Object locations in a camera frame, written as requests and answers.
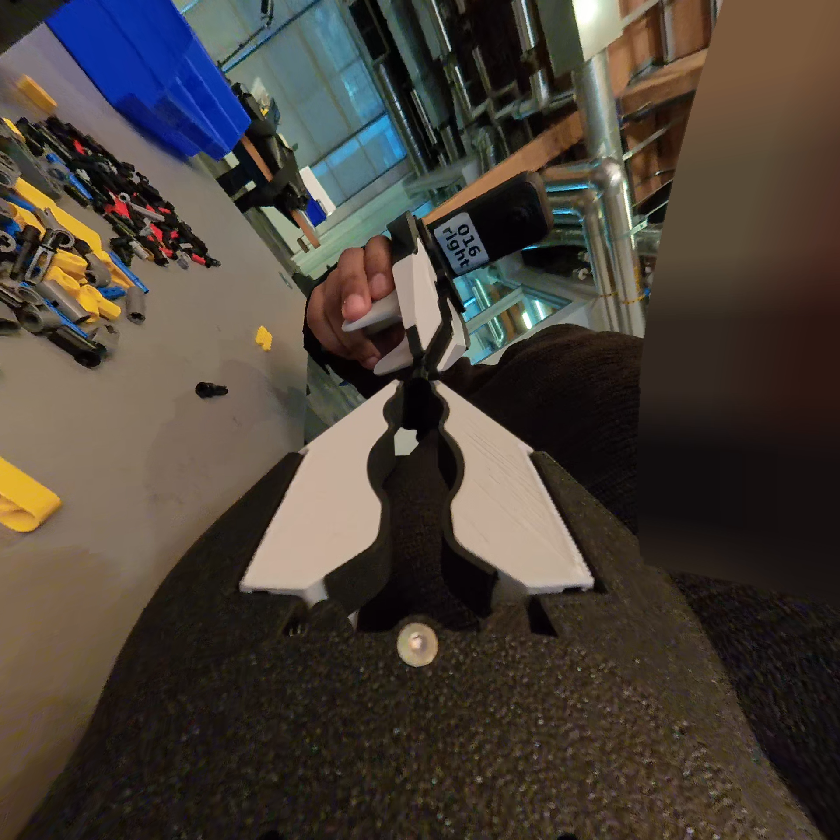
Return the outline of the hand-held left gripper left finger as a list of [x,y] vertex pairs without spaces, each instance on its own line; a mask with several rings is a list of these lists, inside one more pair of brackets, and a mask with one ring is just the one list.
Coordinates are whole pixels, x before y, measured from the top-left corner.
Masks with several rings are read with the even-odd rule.
[[331,600],[351,616],[384,589],[393,555],[385,483],[402,419],[402,385],[392,382],[283,460],[290,478],[241,592]]

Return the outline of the small yellow bush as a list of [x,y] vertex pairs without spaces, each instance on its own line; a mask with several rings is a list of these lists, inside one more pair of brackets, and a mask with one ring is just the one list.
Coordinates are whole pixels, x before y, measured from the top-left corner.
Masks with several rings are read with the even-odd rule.
[[15,90],[18,96],[25,100],[32,109],[46,114],[56,112],[56,100],[31,77],[26,75],[18,77],[15,81]]

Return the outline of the pile of black red pins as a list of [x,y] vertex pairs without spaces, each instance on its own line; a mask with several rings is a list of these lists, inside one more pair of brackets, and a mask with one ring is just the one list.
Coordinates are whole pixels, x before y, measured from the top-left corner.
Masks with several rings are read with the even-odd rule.
[[110,226],[110,249],[126,266],[135,257],[183,269],[221,266],[149,178],[92,136],[56,117],[20,118],[14,128],[36,161],[56,173],[64,193]]

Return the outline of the person's right hand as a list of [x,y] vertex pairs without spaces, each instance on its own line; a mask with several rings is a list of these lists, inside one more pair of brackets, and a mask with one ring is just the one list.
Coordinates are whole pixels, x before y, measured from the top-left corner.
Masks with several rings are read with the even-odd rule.
[[375,302],[395,290],[392,243],[374,236],[364,247],[347,248],[338,263],[312,291],[304,321],[304,344],[310,354],[326,354],[372,371],[403,340],[400,322],[369,334],[345,332],[343,325],[361,320]]

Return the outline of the blue storage bin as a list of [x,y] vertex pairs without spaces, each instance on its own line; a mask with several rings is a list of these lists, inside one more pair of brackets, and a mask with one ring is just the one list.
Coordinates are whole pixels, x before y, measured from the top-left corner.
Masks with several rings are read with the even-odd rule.
[[251,118],[170,1],[73,1],[50,31],[111,106],[171,151],[220,160]]

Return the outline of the pile of mixed building pieces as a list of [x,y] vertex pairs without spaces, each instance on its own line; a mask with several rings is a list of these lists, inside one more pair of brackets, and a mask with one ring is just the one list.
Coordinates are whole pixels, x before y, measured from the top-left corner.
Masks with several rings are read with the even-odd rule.
[[148,289],[15,122],[2,117],[2,335],[26,331],[94,370],[113,355],[121,319],[144,321]]

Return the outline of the person's dark knit sweater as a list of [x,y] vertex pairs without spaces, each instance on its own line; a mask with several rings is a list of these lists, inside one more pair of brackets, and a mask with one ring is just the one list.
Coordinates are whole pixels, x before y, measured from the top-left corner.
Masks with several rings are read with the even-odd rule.
[[556,464],[594,592],[481,626],[445,583],[436,429],[388,481],[387,620],[448,630],[381,756],[420,837],[838,838],[838,609],[642,563],[641,360],[563,325],[444,379]]

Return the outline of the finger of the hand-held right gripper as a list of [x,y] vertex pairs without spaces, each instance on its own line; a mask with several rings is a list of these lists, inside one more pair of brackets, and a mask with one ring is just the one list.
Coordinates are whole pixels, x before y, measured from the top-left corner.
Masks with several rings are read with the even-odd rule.
[[415,337],[410,342],[427,350],[442,322],[436,273],[427,252],[417,251],[395,263],[395,290],[404,330]]
[[469,333],[456,310],[447,310],[428,347],[428,373],[441,375],[449,370],[466,353]]

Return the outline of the yellow flat beam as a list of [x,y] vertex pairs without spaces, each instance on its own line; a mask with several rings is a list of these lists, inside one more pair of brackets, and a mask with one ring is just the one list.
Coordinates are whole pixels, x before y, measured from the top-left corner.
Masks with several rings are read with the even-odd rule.
[[1,525],[32,532],[53,516],[62,501],[53,491],[1,458]]

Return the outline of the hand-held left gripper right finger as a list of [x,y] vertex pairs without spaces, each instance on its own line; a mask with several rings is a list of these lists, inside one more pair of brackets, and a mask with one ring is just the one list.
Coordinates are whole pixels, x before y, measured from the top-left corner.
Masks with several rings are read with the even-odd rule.
[[532,447],[446,385],[433,389],[452,480],[443,521],[449,590],[479,618],[534,596],[593,592],[593,572]]

